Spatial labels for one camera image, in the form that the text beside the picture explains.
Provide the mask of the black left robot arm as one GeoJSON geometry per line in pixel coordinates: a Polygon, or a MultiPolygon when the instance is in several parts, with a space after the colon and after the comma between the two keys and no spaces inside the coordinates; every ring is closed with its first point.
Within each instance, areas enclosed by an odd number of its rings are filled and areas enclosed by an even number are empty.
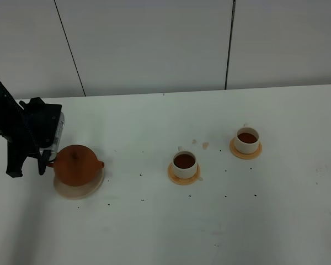
{"type": "Polygon", "coordinates": [[[0,136],[7,141],[6,174],[22,177],[22,167],[28,157],[38,162],[38,173],[43,175],[49,152],[40,153],[38,138],[33,133],[24,109],[15,101],[0,81],[0,136]]]}

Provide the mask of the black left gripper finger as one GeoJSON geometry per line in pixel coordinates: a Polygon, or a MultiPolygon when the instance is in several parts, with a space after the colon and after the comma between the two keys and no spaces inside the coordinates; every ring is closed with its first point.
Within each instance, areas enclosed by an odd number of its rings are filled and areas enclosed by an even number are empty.
{"type": "Polygon", "coordinates": [[[22,166],[25,159],[26,152],[21,146],[7,142],[7,175],[10,177],[22,177],[22,166]]]}
{"type": "Polygon", "coordinates": [[[51,150],[43,150],[42,153],[38,155],[38,169],[39,175],[43,175],[46,171],[46,167],[49,164],[51,156],[51,150]]]}

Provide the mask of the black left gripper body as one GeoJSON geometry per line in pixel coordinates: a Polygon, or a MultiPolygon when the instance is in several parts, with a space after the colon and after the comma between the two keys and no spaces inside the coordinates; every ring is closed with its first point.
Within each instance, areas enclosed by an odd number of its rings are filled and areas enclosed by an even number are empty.
{"type": "Polygon", "coordinates": [[[26,152],[26,158],[38,159],[38,144],[19,104],[0,105],[0,133],[7,142],[21,146],[26,152]]]}

